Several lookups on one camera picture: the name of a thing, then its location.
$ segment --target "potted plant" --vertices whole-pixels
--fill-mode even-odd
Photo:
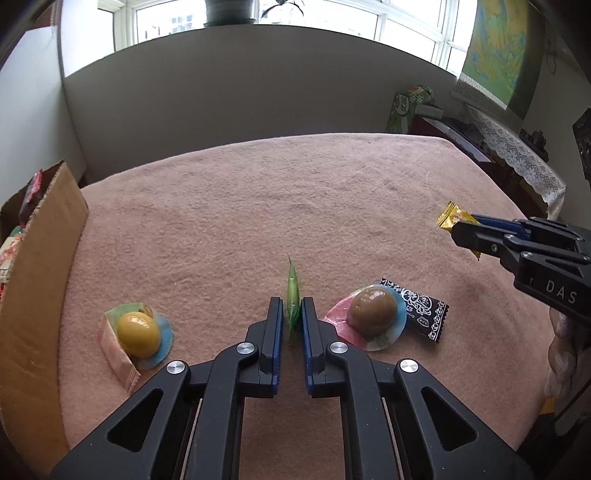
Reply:
[[[303,10],[300,8],[300,6],[295,3],[295,2],[288,2],[287,0],[275,0],[277,3],[275,5],[271,5],[269,8],[267,8],[261,15],[261,18],[267,18],[267,13],[269,13],[271,10],[273,10],[275,7],[281,7],[282,5],[294,5],[302,14],[302,16],[304,15]]]
[[[275,7],[287,4],[295,5],[301,14],[304,15],[300,6],[294,1],[275,1],[277,2],[275,5],[271,5],[262,13],[262,18],[266,18],[267,13]],[[206,27],[251,24],[256,21],[256,16],[258,15],[258,12],[254,11],[254,0],[205,0],[205,7],[207,11]]]

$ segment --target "window pane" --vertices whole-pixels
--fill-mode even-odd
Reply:
[[[453,34],[453,41],[465,49],[468,49],[472,39],[477,4],[476,0],[460,0],[457,7],[456,31]]]
[[[106,10],[96,10],[96,48],[100,55],[105,57],[115,52],[115,42],[113,41],[113,13]]]
[[[434,40],[392,20],[386,22],[382,42],[427,61],[431,61],[435,49]]]
[[[460,76],[465,60],[465,51],[452,48],[452,52],[449,54],[449,61],[447,62],[447,71],[453,73],[456,76]]]
[[[261,0],[259,5],[262,15],[267,8],[276,5],[276,2]],[[378,23],[378,16],[375,14],[325,0],[306,0],[305,5],[300,6],[305,13],[303,16],[293,5],[282,5],[271,10],[267,18],[261,18],[259,22],[321,28],[370,40],[375,37]]]
[[[441,0],[390,0],[390,4],[435,27],[439,22]]]
[[[174,0],[137,11],[138,41],[203,28],[207,21],[204,0]]]

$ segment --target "yellow package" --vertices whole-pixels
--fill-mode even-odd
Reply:
[[[437,226],[443,228],[444,230],[447,230],[448,232],[451,232],[452,227],[460,221],[478,223],[478,220],[476,220],[467,211],[462,210],[455,203],[449,202],[441,216],[438,218]],[[476,252],[474,250],[470,251],[476,256],[478,260],[480,260],[480,252]]]

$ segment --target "brown candy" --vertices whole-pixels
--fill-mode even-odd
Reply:
[[[353,299],[347,323],[366,339],[372,339],[388,330],[396,319],[396,311],[396,299],[389,291],[368,287]]]

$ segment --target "cardboard box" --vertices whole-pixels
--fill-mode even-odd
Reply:
[[[23,461],[47,475],[68,452],[61,421],[61,308],[88,206],[64,162],[25,229],[0,301],[0,424]],[[0,210],[0,238],[18,224],[26,186]]]

